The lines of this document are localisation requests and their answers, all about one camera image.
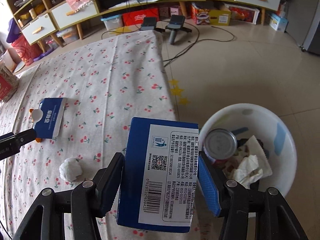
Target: cabinet leg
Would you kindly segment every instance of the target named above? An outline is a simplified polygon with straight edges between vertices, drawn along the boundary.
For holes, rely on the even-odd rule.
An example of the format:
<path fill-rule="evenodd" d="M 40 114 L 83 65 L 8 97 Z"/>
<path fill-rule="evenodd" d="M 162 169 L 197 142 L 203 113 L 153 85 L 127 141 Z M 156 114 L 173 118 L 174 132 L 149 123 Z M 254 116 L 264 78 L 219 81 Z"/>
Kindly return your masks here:
<path fill-rule="evenodd" d="M 42 49 L 42 52 L 45 53 L 45 44 L 43 43 L 43 41 L 38 41 L 38 45 Z"/>
<path fill-rule="evenodd" d="M 264 19 L 266 17 L 266 9 L 261 8 L 261 25 L 264 25 Z"/>
<path fill-rule="evenodd" d="M 187 18 L 188 14 L 187 14 L 187 9 L 186 9 L 186 4 L 185 4 L 185 2 L 179 2 L 179 3 L 180 3 L 182 15 L 183 15 L 185 18 Z"/>
<path fill-rule="evenodd" d="M 81 40 L 83 40 L 83 32 L 82 32 L 82 27 L 81 27 L 81 23 L 77 24 L 77 29 L 78 29 L 78 33 L 79 33 L 79 38 Z"/>
<path fill-rule="evenodd" d="M 50 36 L 60 47 L 64 47 L 60 39 L 57 37 L 56 33 L 52 33 Z"/>

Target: gray refrigerator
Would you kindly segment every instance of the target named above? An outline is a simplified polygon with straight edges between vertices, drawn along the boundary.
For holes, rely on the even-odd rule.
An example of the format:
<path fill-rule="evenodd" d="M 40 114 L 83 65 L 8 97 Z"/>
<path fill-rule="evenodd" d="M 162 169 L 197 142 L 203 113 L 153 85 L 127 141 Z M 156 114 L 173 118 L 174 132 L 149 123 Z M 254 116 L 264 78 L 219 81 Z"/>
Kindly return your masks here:
<path fill-rule="evenodd" d="M 320 55 L 320 3 L 319 0 L 288 0 L 288 26 L 302 51 Z"/>

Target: cherry print tablecloth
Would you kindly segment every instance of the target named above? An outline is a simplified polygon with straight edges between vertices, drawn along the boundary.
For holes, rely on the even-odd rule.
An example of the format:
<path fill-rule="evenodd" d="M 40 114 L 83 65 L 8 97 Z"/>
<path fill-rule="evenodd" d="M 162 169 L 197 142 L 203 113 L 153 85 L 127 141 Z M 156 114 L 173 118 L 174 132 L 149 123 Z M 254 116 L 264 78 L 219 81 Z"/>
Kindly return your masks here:
<path fill-rule="evenodd" d="M 161 36 L 153 31 L 97 41 L 49 59 L 20 75 L 18 91 L 0 106 L 0 134 L 32 126 L 30 108 L 44 97 L 66 97 L 57 138 L 31 142 L 0 162 L 0 219 L 13 234 L 45 187 L 69 190 L 108 166 L 115 152 L 126 150 L 134 116 L 175 120 L 161 57 Z M 64 182 L 59 166 L 78 158 L 84 174 Z M 117 201 L 98 219 L 102 239 L 199 239 L 197 216 L 187 234 L 125 228 L 116 224 Z M 66 239 L 72 239 L 65 214 Z"/>

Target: white cotton ball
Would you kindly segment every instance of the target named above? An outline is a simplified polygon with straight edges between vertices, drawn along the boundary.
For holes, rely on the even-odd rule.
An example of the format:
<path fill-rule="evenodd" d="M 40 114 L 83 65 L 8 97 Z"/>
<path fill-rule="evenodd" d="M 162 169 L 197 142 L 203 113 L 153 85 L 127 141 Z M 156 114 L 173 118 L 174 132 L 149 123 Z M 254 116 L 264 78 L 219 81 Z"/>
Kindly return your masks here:
<path fill-rule="evenodd" d="M 82 174 L 82 168 L 76 158 L 67 158 L 59 167 L 60 178 L 72 182 Z"/>

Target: metal screw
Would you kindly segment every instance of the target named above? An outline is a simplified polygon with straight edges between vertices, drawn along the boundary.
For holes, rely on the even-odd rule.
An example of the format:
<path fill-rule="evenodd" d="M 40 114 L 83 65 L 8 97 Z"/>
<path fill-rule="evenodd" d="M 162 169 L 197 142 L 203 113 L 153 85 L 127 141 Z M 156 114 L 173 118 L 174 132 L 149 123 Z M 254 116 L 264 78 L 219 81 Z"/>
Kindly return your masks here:
<path fill-rule="evenodd" d="M 51 194 L 51 189 L 49 188 L 45 188 L 43 191 L 42 191 L 42 195 L 43 196 L 49 196 Z"/>
<path fill-rule="evenodd" d="M 277 190 L 275 187 L 269 188 L 269 189 L 268 189 L 268 192 L 269 192 L 271 195 L 273 195 L 273 196 L 275 196 L 275 195 L 278 194 L 278 190 Z"/>
<path fill-rule="evenodd" d="M 233 179 L 227 180 L 227 186 L 236 187 L 237 185 L 238 185 L 238 183 L 235 180 L 233 180 Z"/>
<path fill-rule="evenodd" d="M 82 187 L 92 187 L 93 181 L 92 180 L 86 180 L 82 183 Z"/>

